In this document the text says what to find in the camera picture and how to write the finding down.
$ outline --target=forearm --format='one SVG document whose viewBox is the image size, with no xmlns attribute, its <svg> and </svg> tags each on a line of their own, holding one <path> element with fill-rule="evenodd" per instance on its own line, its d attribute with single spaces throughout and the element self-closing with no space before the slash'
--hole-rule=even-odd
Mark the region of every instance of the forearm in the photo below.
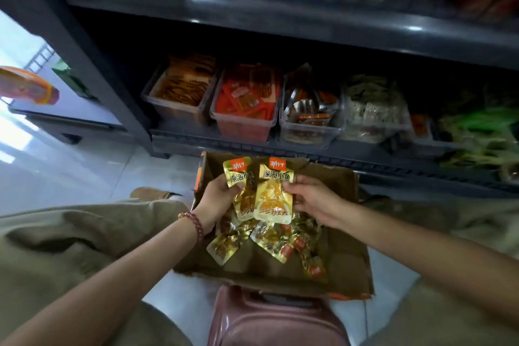
<svg viewBox="0 0 519 346">
<path fill-rule="evenodd" d="M 346 233 L 519 325 L 519 261 L 359 205 L 345 202 L 341 211 Z"/>
<path fill-rule="evenodd" d="M 1 345 L 102 344 L 196 241 L 191 220 L 179 219 L 50 304 Z"/>
</svg>

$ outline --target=bracelet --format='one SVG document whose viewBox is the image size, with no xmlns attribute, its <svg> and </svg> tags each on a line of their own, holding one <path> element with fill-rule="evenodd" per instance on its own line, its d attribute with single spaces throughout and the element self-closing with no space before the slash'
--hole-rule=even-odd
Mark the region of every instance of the bracelet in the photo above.
<svg viewBox="0 0 519 346">
<path fill-rule="evenodd" d="M 195 214 L 192 214 L 191 212 L 184 212 L 182 214 L 178 214 L 178 218 L 190 218 L 191 221 L 195 224 L 196 231 L 198 233 L 198 242 L 197 245 L 201 245 L 204 241 L 204 228 L 202 227 L 202 223 L 200 223 L 200 219 Z"/>
</svg>

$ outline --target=open cardboard box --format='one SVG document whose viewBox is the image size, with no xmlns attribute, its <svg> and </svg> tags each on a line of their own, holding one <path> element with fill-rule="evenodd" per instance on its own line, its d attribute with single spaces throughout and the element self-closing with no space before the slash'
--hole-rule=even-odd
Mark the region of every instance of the open cardboard box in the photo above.
<svg viewBox="0 0 519 346">
<path fill-rule="evenodd" d="M 193 207 L 202 198 L 207 184 L 223 173 L 223 162 L 242 155 L 204 152 L 198 169 Z M 267 157 L 251 157 L 268 164 Z M 315 177 L 342 198 L 357 202 L 358 176 L 344 167 L 310 163 L 305 158 L 287 158 L 295 173 Z M 176 267 L 180 273 L 223 280 L 253 290 L 302 297 L 328 296 L 335 299 L 366 299 L 373 293 L 370 258 L 365 244 L 335 229 L 323 227 L 317 251 L 328 271 L 328 283 L 308 279 L 301 259 L 294 252 L 282 264 L 251 239 L 246 241 L 224 266 L 220 267 L 205 247 L 214 238 L 210 233 L 204 244 L 187 255 Z"/>
</svg>

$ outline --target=tile floor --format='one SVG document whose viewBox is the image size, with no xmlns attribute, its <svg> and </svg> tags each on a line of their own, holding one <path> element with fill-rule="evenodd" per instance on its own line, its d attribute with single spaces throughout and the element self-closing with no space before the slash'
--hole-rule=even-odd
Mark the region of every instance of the tile floor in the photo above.
<svg viewBox="0 0 519 346">
<path fill-rule="evenodd" d="M 111 141 L 62 144 L 0 102 L 0 216 L 49 206 L 109 202 L 148 185 L 192 201 L 198 159 L 180 155 L 151 158 L 142 148 Z M 333 301 L 352 346 L 382 328 L 417 274 L 370 250 L 375 290 L 372 300 Z M 191 339 L 207 341 L 218 284 L 170 272 L 145 297 Z M 197 317 L 197 324 L 191 320 Z"/>
</svg>

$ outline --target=brown shoe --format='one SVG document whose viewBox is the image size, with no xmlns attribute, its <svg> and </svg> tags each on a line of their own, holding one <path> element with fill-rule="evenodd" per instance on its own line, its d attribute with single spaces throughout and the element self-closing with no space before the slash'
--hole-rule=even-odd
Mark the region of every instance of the brown shoe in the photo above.
<svg viewBox="0 0 519 346">
<path fill-rule="evenodd" d="M 166 192 L 155 188 L 137 188 L 130 193 L 130 198 L 139 198 L 142 201 L 155 201 L 157 199 L 168 199 L 173 195 L 181 195 L 173 192 Z"/>
</svg>

